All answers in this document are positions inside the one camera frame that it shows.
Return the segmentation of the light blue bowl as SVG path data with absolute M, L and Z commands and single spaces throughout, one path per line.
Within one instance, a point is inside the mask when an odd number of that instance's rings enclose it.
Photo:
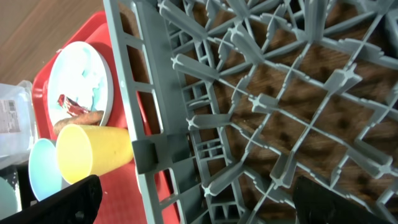
M 39 139 L 29 154 L 29 182 L 35 198 L 42 201 L 70 184 L 62 177 L 56 156 L 56 141 Z

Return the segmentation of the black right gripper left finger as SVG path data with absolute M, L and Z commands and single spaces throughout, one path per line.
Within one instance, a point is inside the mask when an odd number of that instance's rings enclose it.
M 102 197 L 100 178 L 90 175 L 1 220 L 1 224 L 92 224 Z

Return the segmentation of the yellow plastic cup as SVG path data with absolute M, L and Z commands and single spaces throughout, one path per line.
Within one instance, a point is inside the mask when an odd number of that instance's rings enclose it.
M 58 135 L 56 158 L 62 177 L 74 184 L 131 162 L 132 143 L 123 128 L 68 124 Z

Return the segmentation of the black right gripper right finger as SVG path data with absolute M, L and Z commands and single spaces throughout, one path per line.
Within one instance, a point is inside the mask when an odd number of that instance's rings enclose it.
M 293 201 L 300 224 L 388 224 L 389 221 L 300 176 Z

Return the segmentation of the green bowl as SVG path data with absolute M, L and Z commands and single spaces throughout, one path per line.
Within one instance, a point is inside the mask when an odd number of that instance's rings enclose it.
M 20 188 L 15 179 L 9 183 L 1 177 L 0 203 L 1 220 L 22 210 Z

